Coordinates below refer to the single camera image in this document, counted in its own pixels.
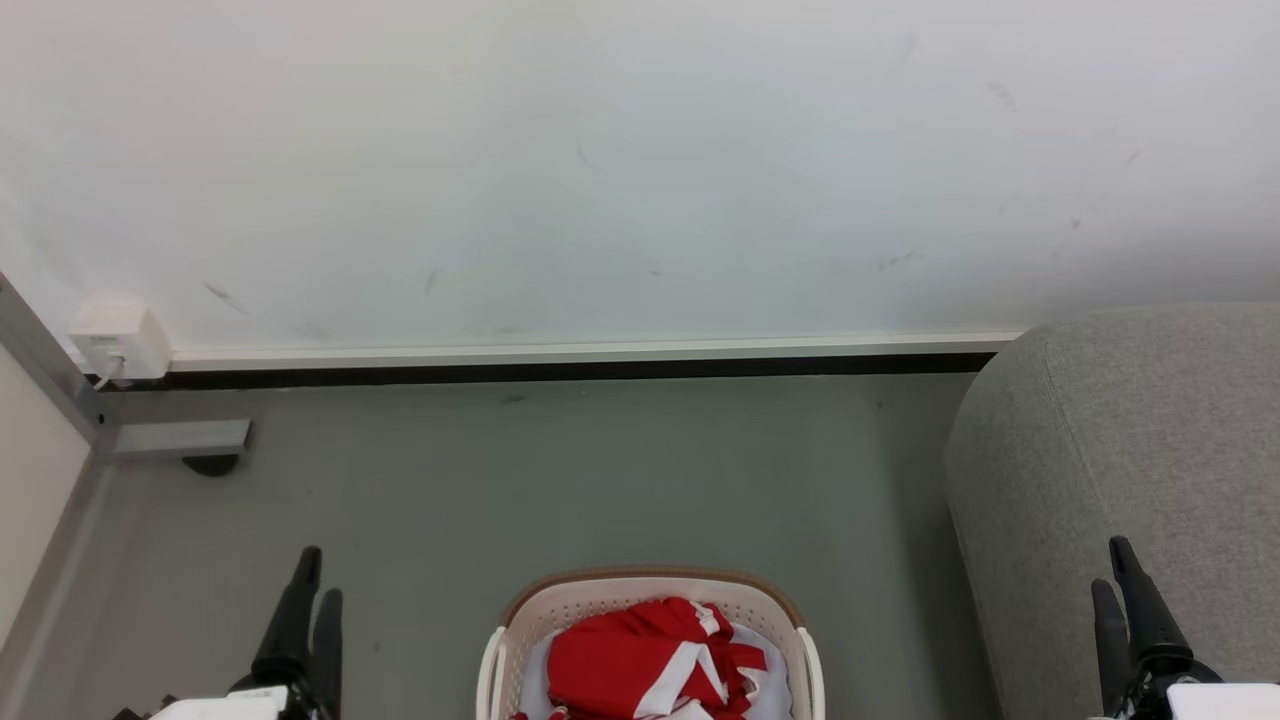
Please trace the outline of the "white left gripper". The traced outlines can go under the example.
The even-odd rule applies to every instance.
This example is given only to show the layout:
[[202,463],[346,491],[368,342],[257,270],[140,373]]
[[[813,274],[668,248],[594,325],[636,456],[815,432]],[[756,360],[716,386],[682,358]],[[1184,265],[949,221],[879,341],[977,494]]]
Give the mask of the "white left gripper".
[[[325,591],[311,618],[321,568],[323,551],[303,548],[250,666],[250,676],[264,688],[177,700],[148,719],[285,719],[298,707],[301,719],[340,719],[344,596],[337,588]],[[289,685],[301,682],[298,702]]]

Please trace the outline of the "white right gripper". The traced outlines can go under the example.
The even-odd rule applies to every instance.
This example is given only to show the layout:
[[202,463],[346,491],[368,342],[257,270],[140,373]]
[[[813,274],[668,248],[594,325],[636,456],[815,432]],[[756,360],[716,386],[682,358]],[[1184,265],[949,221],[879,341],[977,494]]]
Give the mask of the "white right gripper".
[[[1225,683],[1213,682],[1204,673],[1193,674],[1194,653],[1132,542],[1114,536],[1108,539],[1108,552],[1125,611],[1107,580],[1091,583],[1100,697],[1106,717],[1279,717],[1276,683]],[[1140,680],[1130,688],[1134,671]]]

